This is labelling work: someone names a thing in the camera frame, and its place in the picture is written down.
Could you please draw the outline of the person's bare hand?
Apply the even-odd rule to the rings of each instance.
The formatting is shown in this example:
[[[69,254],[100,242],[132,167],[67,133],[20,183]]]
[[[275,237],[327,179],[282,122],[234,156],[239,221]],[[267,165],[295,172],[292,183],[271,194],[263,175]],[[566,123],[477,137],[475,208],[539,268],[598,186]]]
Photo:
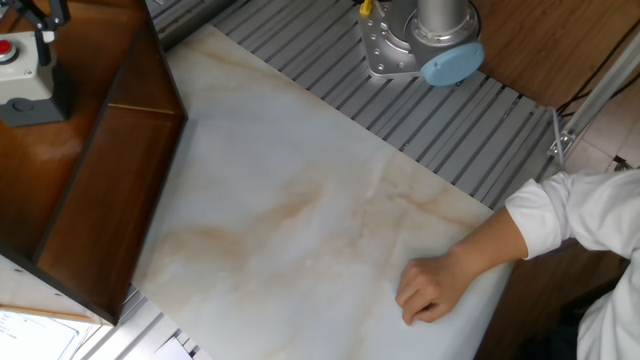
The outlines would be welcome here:
[[[410,260],[395,297],[403,322],[432,323],[449,314],[476,276],[458,246],[438,257]]]

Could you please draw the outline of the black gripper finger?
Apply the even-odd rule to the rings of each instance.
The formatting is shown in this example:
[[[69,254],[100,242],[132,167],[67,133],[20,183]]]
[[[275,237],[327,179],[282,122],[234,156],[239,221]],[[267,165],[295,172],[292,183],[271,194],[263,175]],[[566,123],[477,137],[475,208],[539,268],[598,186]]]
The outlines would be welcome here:
[[[34,28],[38,61],[41,66],[51,63],[49,44],[55,40],[55,32],[70,20],[67,0],[49,0],[50,14],[46,15],[33,0],[1,0],[2,7],[9,7]]]

